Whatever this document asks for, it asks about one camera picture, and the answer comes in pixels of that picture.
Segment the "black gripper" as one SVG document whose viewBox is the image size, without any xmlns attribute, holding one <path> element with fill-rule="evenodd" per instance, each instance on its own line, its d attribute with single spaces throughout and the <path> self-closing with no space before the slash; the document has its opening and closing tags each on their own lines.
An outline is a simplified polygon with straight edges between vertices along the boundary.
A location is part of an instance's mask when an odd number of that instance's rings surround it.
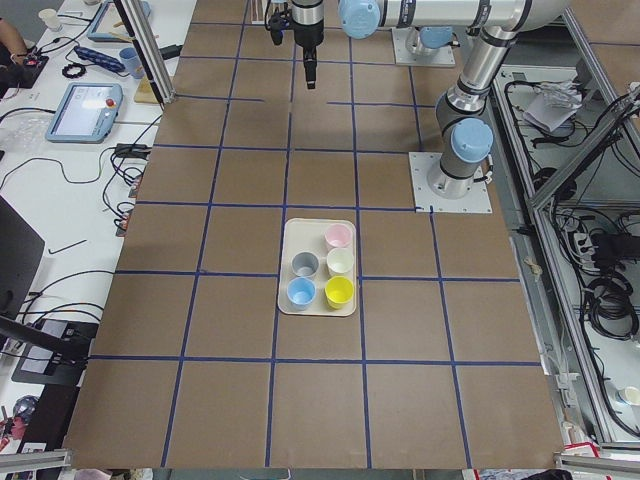
<svg viewBox="0 0 640 480">
<path fill-rule="evenodd" d="M 295 43 L 303 48 L 303 66 L 306 87 L 316 88 L 317 47 L 324 39 L 323 0 L 293 0 L 291 25 Z"/>
</svg>

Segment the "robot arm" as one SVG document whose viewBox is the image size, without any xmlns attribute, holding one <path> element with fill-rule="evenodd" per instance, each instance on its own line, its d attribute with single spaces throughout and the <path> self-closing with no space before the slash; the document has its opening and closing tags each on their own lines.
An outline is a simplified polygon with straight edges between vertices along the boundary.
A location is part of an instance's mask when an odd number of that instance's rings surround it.
<svg viewBox="0 0 640 480">
<path fill-rule="evenodd" d="M 400 29 L 406 50 L 417 56 L 434 55 L 453 38 L 452 26 L 423 26 Z"/>
<path fill-rule="evenodd" d="M 437 103 L 445 149 L 427 175 L 435 194 L 459 199 L 470 190 L 476 169 L 493 144 L 493 132 L 479 116 L 507 52 L 520 32 L 549 24 L 568 5 L 566 1 L 340 2 L 341 27 L 353 39 L 387 27 L 464 26 L 479 33 L 456 84 Z"/>
</svg>

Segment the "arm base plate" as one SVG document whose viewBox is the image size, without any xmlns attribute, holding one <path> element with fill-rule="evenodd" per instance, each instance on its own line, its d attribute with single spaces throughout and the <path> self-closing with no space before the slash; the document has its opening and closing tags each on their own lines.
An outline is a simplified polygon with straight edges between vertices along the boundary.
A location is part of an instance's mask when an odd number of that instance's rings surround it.
<svg viewBox="0 0 640 480">
<path fill-rule="evenodd" d="M 455 59 L 451 26 L 393 28 L 395 63 L 404 66 L 452 68 Z"/>
<path fill-rule="evenodd" d="M 441 169 L 441 153 L 410 152 L 409 170 L 415 210 L 424 213 L 491 214 L 488 184 L 482 168 L 474 176 L 454 179 Z"/>
</svg>

